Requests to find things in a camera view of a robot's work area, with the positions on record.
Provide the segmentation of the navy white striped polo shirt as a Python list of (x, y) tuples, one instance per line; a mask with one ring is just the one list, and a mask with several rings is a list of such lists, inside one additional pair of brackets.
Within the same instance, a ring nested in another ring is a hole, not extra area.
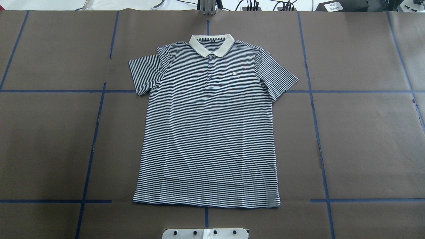
[(192, 36), (128, 65), (137, 95), (148, 94), (134, 203), (280, 206), (272, 106), (293, 73), (230, 34)]

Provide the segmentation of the black device with label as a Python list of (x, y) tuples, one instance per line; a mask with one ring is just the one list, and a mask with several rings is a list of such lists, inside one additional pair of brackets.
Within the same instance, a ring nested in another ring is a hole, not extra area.
[(325, 0), (314, 12), (384, 12), (387, 0)]

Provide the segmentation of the aluminium frame post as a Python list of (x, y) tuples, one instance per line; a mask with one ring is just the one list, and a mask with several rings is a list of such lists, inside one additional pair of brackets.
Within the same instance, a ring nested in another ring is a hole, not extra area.
[(216, 14), (216, 0), (198, 0), (197, 9), (202, 16)]

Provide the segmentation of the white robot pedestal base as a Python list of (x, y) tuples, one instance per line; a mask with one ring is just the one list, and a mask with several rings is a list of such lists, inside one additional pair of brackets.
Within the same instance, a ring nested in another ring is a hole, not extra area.
[(248, 229), (244, 228), (190, 228), (166, 229), (163, 239), (249, 239)]

